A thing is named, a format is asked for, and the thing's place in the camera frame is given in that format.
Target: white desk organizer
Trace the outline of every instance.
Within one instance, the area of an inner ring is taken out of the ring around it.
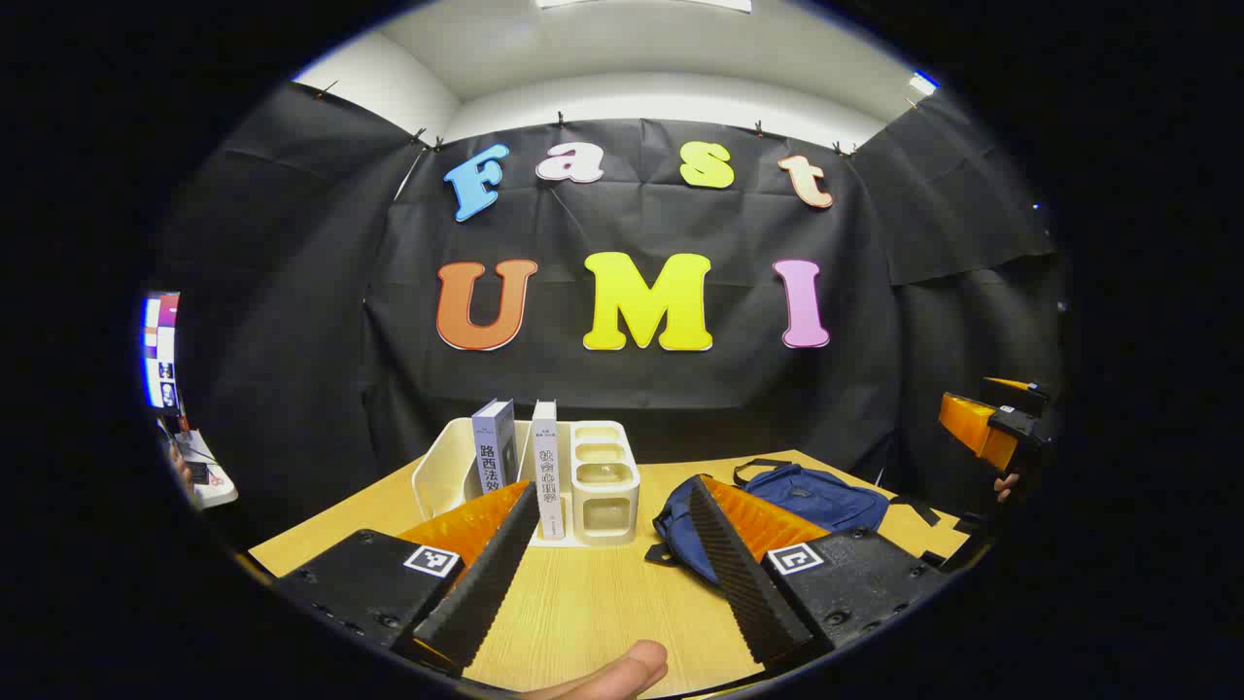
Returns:
[[[535,441],[530,433],[531,421],[514,421],[514,439],[524,446],[519,480],[535,481]],[[639,470],[621,425],[557,421],[557,467],[566,537],[545,540],[536,527],[531,547],[596,547],[634,540]],[[423,520],[483,495],[469,418],[445,425],[411,475],[411,487]]]

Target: blue backpack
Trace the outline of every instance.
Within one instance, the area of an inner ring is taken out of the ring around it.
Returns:
[[[751,465],[778,469],[748,482],[739,477],[739,470]],[[717,574],[713,573],[708,555],[704,553],[704,547],[695,533],[695,526],[692,525],[690,495],[692,480],[695,479],[699,479],[699,475],[678,485],[666,501],[666,507],[652,520],[657,535],[666,542],[648,550],[644,560],[669,567],[678,563],[687,564],[693,572],[717,586]],[[889,501],[876,491],[847,486],[829,472],[805,470],[792,463],[753,460],[735,467],[734,481],[743,487],[743,491],[830,532],[861,526],[876,531],[889,509]]]

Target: ceiling light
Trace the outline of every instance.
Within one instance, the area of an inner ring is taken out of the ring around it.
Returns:
[[[937,83],[919,72],[913,73],[912,80],[909,80],[907,85],[911,85],[924,94],[933,94],[933,91],[937,90]]]
[[[547,10],[549,7],[560,7],[562,5],[578,5],[581,2],[592,2],[596,0],[536,0],[536,7],[541,10]],[[751,0],[674,0],[678,2],[695,2],[698,5],[713,5],[714,7],[724,7],[726,10],[738,10],[740,12],[751,14]]]

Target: white wall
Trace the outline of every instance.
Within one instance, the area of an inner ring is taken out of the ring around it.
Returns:
[[[843,149],[886,123],[850,107],[784,87],[693,73],[606,73],[494,92],[459,107],[445,142],[557,121],[649,117],[754,128]]]
[[[459,101],[406,48],[379,32],[345,44],[302,71],[295,82],[350,99],[411,133],[427,127],[420,140],[445,133]]]

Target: person's hand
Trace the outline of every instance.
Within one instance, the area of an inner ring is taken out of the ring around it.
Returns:
[[[1011,489],[1015,489],[1015,484],[1019,482],[1019,475],[1010,475],[1006,480],[995,479],[994,480],[994,492],[998,494],[998,502],[1005,504],[1006,499],[1010,497]]]
[[[173,463],[173,471],[185,486],[185,495],[194,499],[194,474],[190,472],[190,466],[185,464],[185,459],[182,458],[182,451],[177,449],[174,440],[168,441],[168,459]]]
[[[633,700],[669,671],[666,648],[649,639],[601,670],[542,690],[520,693],[520,700]]]

